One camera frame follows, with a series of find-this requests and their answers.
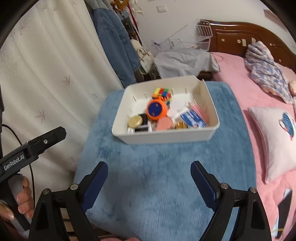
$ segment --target white handbag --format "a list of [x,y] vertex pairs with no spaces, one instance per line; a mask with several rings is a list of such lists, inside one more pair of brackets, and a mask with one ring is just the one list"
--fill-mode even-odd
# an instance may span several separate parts
[[131,39],[131,43],[136,50],[141,63],[141,67],[139,69],[140,73],[148,74],[153,65],[154,56],[150,51],[147,51],[145,48],[143,48],[139,41]]

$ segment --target white plastic bin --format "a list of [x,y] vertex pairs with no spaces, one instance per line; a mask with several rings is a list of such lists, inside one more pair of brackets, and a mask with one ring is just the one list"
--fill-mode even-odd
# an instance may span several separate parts
[[[128,134],[129,118],[146,112],[147,104],[152,99],[151,96],[156,88],[170,89],[173,101],[184,102],[184,106],[188,102],[196,101],[209,115],[208,126],[198,129],[171,129]],[[112,133],[127,144],[200,142],[210,140],[219,126],[219,118],[205,81],[200,81],[195,76],[183,76],[128,86],[120,102]]]

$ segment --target white wire rack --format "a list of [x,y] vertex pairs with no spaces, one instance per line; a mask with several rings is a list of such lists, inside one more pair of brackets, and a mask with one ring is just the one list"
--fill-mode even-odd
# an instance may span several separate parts
[[162,43],[154,43],[158,52],[180,48],[195,48],[209,51],[212,29],[208,21],[198,20],[196,25],[185,25]]

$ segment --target colorful puzzle cube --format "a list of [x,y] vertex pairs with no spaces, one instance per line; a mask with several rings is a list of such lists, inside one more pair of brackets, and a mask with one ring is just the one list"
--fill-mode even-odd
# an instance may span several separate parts
[[172,101],[172,95],[169,89],[157,88],[152,95],[152,99],[160,99],[169,107]]

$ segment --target pink bedsheet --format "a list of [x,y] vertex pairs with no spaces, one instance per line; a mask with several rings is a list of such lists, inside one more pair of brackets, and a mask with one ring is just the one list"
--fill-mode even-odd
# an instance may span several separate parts
[[279,107],[286,110],[291,116],[295,116],[293,105],[285,104],[280,98],[263,92],[261,88],[250,79],[250,72],[245,68],[243,58],[225,53],[214,53],[214,57],[221,69],[219,73],[214,74],[214,80],[229,84],[238,100],[247,123],[255,156],[257,189],[262,199],[271,230],[278,217],[277,205],[283,199],[285,189],[289,188],[293,191],[288,220],[280,239],[283,240],[294,223],[293,219],[296,210],[296,198],[294,198],[296,194],[296,170],[284,174],[269,184],[264,183],[265,161],[263,145],[248,108],[253,106]]

